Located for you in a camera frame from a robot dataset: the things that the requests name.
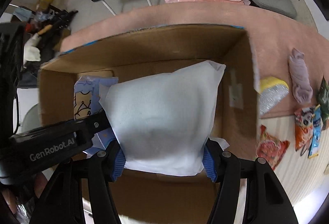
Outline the red snack packet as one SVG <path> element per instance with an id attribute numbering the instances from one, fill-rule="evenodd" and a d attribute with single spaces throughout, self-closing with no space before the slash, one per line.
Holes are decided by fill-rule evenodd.
<path id="1" fill-rule="evenodd" d="M 260 140 L 256 148 L 256 156 L 264 158 L 272 170 L 275 170 L 281 162 L 289 146 L 288 140 L 279 140 L 266 131 L 266 126 L 260 126 Z"/>

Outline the light blue snack packet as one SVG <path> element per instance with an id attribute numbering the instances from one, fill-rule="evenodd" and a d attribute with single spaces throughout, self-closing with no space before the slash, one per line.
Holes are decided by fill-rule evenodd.
<path id="1" fill-rule="evenodd" d="M 321 136 L 321 107 L 318 104 L 314 110 L 313 117 L 313 137 L 309 148 L 308 159 L 318 156 Z"/>

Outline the orange cartoon snack packet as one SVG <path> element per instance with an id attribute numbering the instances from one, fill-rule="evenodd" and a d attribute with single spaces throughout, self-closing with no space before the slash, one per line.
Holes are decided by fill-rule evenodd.
<path id="1" fill-rule="evenodd" d="M 295 151 L 308 144 L 313 136 L 313 118 L 315 107 L 299 108 L 294 112 Z"/>

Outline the yellow silver scrub sponge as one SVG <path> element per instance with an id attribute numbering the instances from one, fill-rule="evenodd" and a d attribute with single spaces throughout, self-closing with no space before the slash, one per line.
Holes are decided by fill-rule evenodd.
<path id="1" fill-rule="evenodd" d="M 272 110 L 288 94 L 289 86 L 285 81 L 273 76 L 261 79 L 259 89 L 260 116 Z"/>

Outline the green snack packet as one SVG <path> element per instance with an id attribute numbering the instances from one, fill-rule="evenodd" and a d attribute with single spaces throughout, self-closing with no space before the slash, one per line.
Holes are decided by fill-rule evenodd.
<path id="1" fill-rule="evenodd" d="M 329 108 L 328 108 L 328 83 L 322 78 L 320 89 L 317 93 L 317 102 L 320 105 L 321 119 L 323 123 L 322 130 L 326 130 L 328 126 Z"/>

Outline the lilac cloth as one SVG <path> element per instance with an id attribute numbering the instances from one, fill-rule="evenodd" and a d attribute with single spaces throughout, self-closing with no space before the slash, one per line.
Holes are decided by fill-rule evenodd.
<path id="1" fill-rule="evenodd" d="M 313 89 L 309 81 L 304 53 L 293 48 L 288 59 L 288 65 L 294 98 L 299 104 L 309 104 L 313 97 Z"/>

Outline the white soft pillow pack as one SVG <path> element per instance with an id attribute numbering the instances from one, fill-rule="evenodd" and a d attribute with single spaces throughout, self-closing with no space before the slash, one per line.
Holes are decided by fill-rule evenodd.
<path id="1" fill-rule="evenodd" d="M 225 65 L 204 61 L 172 73 L 99 87 L 129 170 L 195 176 L 214 126 Z"/>

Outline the grey round stool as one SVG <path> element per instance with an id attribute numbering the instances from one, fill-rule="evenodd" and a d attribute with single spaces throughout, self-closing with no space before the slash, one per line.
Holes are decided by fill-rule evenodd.
<path id="1" fill-rule="evenodd" d="M 21 125 L 21 132 L 25 133 L 27 131 L 41 127 L 41 122 L 38 113 L 38 104 L 34 105 L 23 118 Z"/>

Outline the brown cardboard box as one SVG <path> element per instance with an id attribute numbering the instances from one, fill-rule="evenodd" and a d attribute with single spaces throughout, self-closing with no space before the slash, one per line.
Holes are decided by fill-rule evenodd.
<path id="1" fill-rule="evenodd" d="M 258 97 L 246 30 L 213 24 L 147 28 L 63 53 L 38 73 L 40 118 L 50 125 L 74 116 L 74 84 L 84 75 L 125 82 L 212 60 L 226 65 L 212 135 L 243 159 L 254 158 Z M 150 223 L 206 223 L 218 191 L 205 173 L 175 178 L 125 170 L 109 186 L 118 213 Z"/>

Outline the blue cartoon tissue pack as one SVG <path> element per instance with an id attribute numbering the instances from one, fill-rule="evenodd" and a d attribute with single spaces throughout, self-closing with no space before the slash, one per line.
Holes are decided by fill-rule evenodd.
<path id="1" fill-rule="evenodd" d="M 74 85 L 74 119 L 90 116 L 103 110 L 99 103 L 99 85 L 111 87 L 118 83 L 118 78 L 82 76 Z M 115 139 L 111 128 L 100 131 L 92 138 L 93 146 L 84 152 L 88 157 L 100 150 L 105 150 L 110 141 Z"/>

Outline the white goose plush toy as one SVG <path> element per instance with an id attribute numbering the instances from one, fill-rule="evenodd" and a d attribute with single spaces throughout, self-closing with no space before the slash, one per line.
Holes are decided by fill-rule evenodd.
<path id="1" fill-rule="evenodd" d="M 37 48 L 41 41 L 41 36 L 51 30 L 52 25 L 45 26 L 42 30 L 35 33 L 25 44 L 23 49 L 23 63 L 41 61 L 40 50 Z"/>

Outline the pink striped cat rug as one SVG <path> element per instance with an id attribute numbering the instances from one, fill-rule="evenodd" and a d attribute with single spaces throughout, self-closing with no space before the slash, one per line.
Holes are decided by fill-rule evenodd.
<path id="1" fill-rule="evenodd" d="M 314 90 L 328 78 L 328 40 L 321 34 L 278 13 L 232 3 L 179 2 L 134 9 L 74 32 L 65 38 L 61 51 L 140 28 L 201 23 L 243 27 L 255 49 L 261 77 L 289 81 L 288 56 L 298 49 L 305 54 Z M 276 169 L 300 222 L 308 222 L 328 195 L 327 165 L 328 131 L 323 131 L 317 157 L 310 159 L 290 149 Z"/>

